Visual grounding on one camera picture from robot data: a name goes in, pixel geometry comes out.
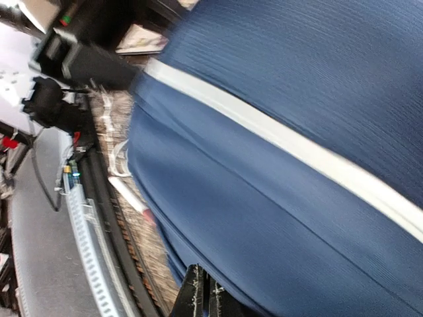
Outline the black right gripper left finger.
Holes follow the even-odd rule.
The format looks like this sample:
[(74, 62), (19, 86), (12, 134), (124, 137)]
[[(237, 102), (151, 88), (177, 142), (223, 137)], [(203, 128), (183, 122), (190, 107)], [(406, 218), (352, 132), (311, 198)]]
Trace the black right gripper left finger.
[(171, 310), (170, 317), (203, 317), (206, 274), (204, 269), (190, 265)]

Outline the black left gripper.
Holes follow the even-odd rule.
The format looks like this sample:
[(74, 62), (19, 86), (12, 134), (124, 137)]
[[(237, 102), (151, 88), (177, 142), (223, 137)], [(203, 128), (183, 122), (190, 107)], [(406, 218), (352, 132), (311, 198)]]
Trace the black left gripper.
[(31, 69), (69, 86), (127, 90), (138, 68), (116, 48), (126, 27), (77, 22), (51, 27), (31, 57)]

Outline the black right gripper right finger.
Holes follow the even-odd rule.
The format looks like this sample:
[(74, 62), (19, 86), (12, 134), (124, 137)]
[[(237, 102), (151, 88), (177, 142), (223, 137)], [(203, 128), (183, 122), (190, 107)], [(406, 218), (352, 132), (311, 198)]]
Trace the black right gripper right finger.
[(251, 313), (238, 300), (233, 298), (215, 279), (210, 277), (208, 316), (246, 317)]

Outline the white pen red cap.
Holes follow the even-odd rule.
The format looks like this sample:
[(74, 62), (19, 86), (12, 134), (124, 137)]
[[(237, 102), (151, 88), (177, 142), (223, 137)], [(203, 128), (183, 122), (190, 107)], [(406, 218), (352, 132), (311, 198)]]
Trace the white pen red cap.
[(132, 191), (120, 178), (116, 176), (109, 176), (108, 181), (132, 206), (132, 208), (140, 213), (148, 223), (153, 224), (155, 222), (153, 213), (151, 212), (150, 208), (138, 196), (136, 196), (134, 191)]

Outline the white charger with cable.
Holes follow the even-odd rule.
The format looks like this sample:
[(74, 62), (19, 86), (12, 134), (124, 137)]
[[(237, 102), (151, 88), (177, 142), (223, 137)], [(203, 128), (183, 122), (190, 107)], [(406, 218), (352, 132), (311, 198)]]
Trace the white charger with cable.
[(98, 135), (112, 176), (129, 178), (128, 132), (133, 100), (124, 91), (102, 91)]

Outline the navy blue student backpack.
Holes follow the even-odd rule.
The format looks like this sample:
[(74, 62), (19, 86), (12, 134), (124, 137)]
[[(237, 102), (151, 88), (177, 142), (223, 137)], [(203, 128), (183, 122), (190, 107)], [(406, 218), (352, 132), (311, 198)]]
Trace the navy blue student backpack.
[(199, 1), (128, 165), (178, 285), (264, 316), (422, 315), (422, 2)]

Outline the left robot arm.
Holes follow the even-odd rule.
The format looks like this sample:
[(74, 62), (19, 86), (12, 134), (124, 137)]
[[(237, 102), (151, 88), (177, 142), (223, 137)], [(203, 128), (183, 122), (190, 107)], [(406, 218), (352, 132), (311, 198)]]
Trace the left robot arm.
[(13, 108), (39, 74), (69, 87), (126, 90), (135, 67), (116, 53), (131, 20), (125, 1), (2, 1), (1, 23), (39, 40), (23, 69), (1, 58), (1, 98)]

